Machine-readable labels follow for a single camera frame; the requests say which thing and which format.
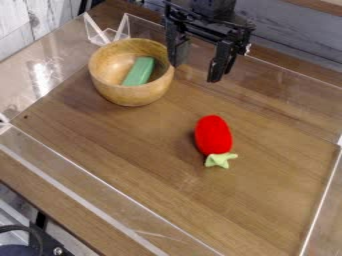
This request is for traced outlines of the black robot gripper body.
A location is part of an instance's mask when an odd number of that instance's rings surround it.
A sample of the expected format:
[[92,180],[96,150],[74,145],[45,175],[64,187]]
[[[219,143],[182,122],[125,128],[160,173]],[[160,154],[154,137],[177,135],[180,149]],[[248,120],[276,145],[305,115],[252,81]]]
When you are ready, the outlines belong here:
[[235,12],[236,0],[162,0],[165,20],[181,23],[186,35],[215,44],[227,40],[245,55],[255,24]]

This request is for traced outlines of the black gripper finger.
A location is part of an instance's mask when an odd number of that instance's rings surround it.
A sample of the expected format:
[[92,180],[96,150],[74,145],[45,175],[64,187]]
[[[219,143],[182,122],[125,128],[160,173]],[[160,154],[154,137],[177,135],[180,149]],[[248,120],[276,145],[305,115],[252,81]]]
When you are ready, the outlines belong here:
[[168,61],[177,67],[186,60],[191,43],[185,26],[170,19],[165,20],[165,43]]
[[221,76],[231,70],[236,59],[235,45],[229,41],[219,41],[215,48],[215,56],[209,62],[207,81],[219,82]]

